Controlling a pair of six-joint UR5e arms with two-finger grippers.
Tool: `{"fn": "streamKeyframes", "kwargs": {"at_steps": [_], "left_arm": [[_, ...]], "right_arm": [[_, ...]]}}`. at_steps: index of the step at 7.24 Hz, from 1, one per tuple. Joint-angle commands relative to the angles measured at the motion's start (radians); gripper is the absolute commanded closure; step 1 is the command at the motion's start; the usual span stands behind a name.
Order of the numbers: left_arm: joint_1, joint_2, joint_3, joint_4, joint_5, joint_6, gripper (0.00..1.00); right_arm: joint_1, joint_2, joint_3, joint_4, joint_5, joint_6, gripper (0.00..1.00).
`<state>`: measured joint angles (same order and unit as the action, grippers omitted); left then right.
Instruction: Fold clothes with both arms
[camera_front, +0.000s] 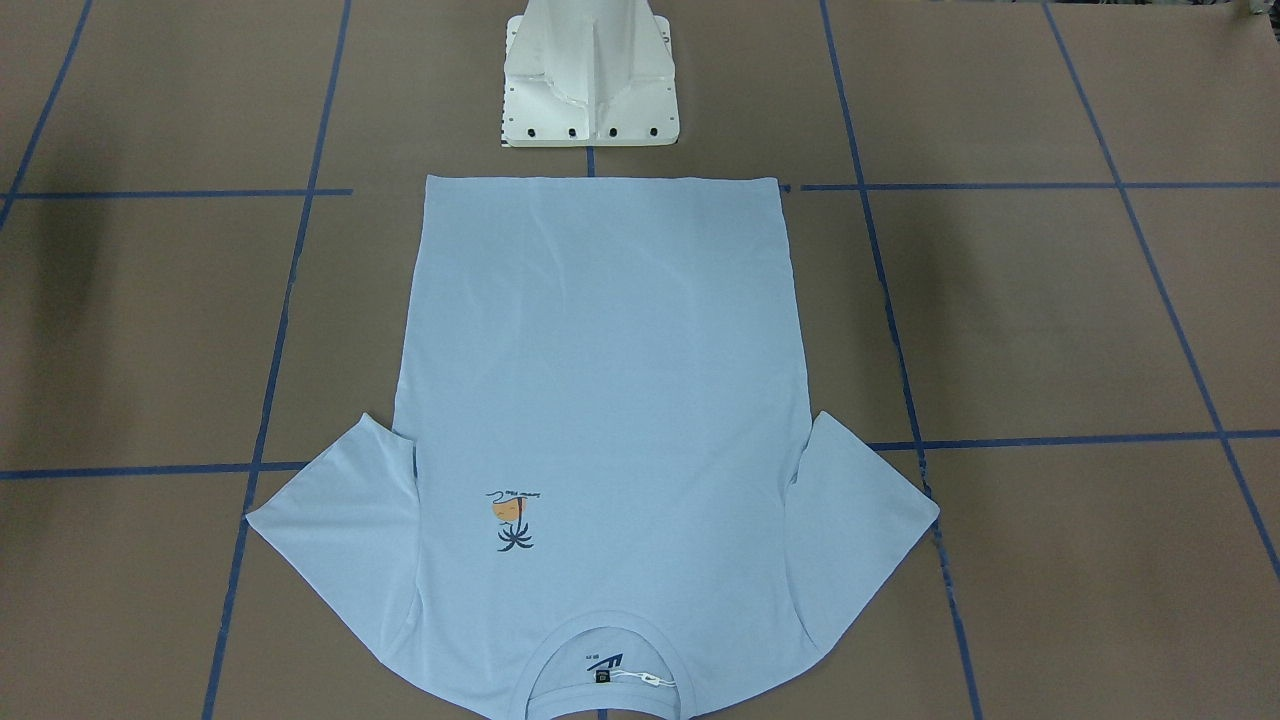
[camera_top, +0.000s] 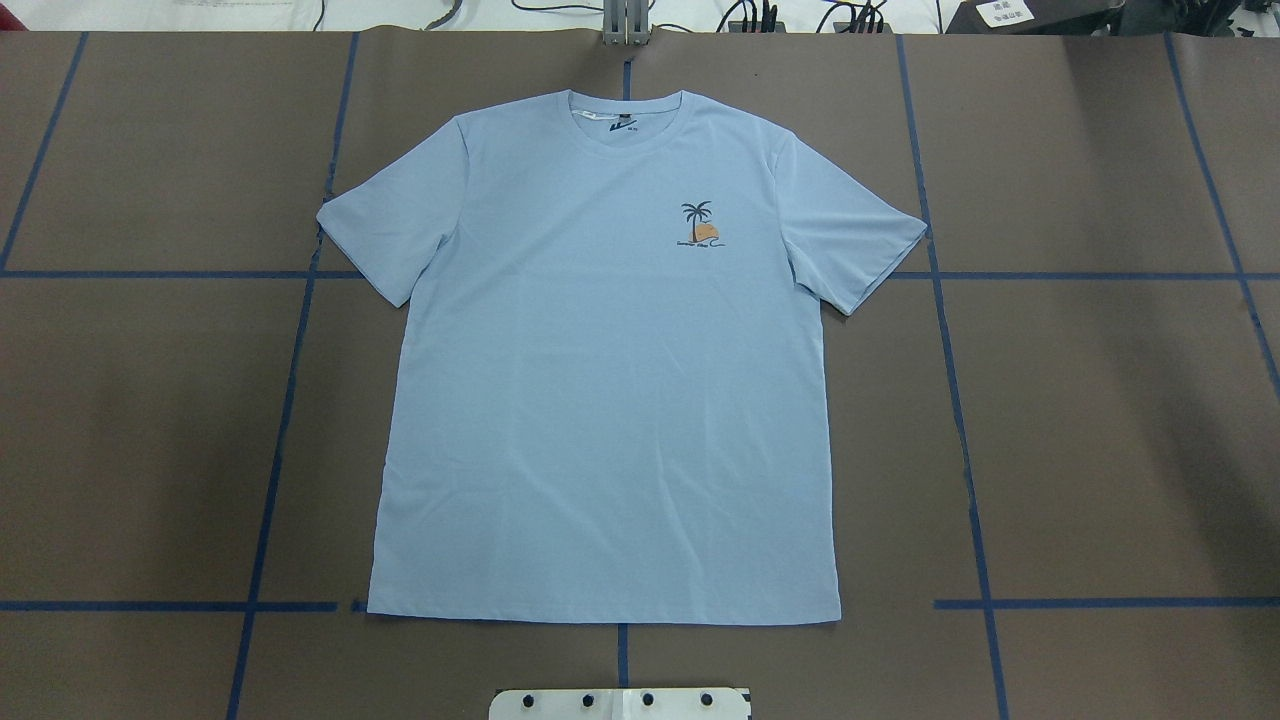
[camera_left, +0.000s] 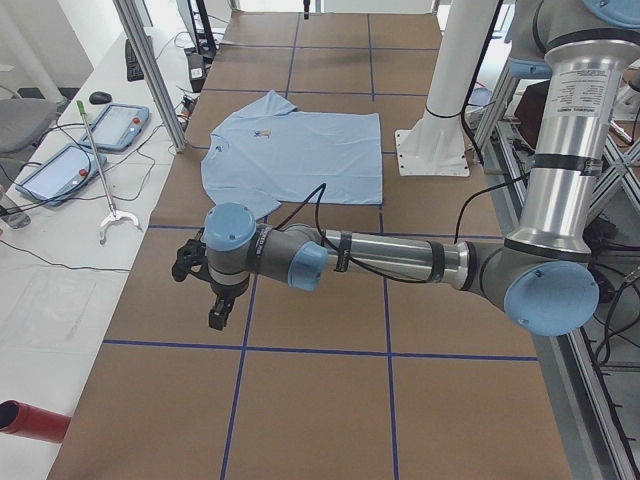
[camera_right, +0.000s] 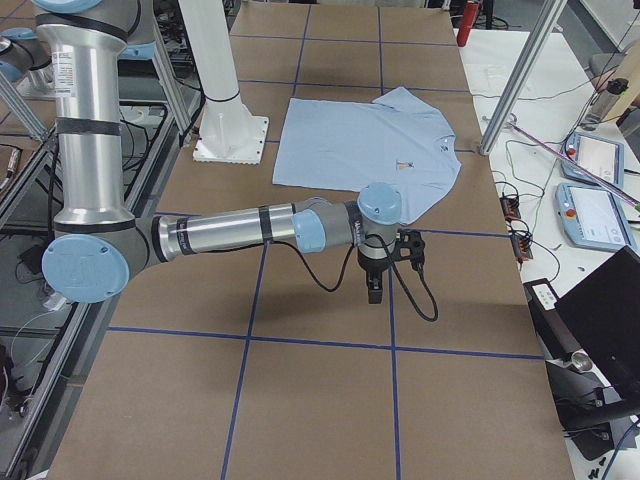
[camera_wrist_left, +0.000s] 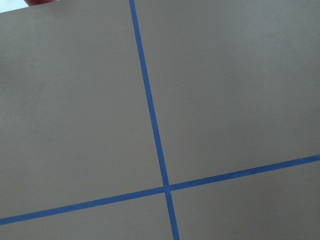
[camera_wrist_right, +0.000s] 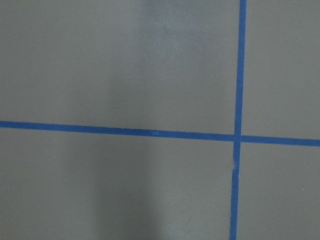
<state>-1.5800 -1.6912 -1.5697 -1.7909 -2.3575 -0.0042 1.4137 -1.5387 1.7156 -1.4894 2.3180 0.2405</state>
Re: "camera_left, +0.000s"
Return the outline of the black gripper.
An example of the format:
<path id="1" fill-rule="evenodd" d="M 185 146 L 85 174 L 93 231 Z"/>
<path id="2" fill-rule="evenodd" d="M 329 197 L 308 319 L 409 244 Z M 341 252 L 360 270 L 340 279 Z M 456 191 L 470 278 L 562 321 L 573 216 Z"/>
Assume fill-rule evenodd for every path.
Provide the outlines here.
<path id="1" fill-rule="evenodd" d="M 244 294 L 249 286 L 248 276 L 242 280 L 232 280 L 230 285 L 215 280 L 209 272 L 205 243 L 196 238 L 188 239 L 176 255 L 171 269 L 173 279 L 183 282 L 188 275 L 192 275 L 210 285 L 218 297 L 209 311 L 208 324 L 214 330 L 223 330 L 233 310 L 233 299 Z"/>

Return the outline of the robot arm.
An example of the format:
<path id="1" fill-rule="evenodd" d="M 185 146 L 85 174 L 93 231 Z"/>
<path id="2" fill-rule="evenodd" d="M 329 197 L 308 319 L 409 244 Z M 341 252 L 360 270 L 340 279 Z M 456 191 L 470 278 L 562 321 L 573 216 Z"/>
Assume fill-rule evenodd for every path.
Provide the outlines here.
<path id="1" fill-rule="evenodd" d="M 194 276 L 210 285 L 216 301 L 209 323 L 218 330 L 251 276 L 311 291 L 325 270 L 350 268 L 473 292 L 536 335 L 561 336 L 585 324 L 599 289 L 582 235 L 617 86 L 639 52 L 639 32 L 616 25 L 595 2 L 574 2 L 571 10 L 580 25 L 562 20 L 562 34 L 551 24 L 556 8 L 528 12 L 551 84 L 519 225 L 502 244 L 413 243 L 317 225 L 274 227 L 258 222 L 243 204 L 219 203 L 178 250 L 173 278 Z"/>

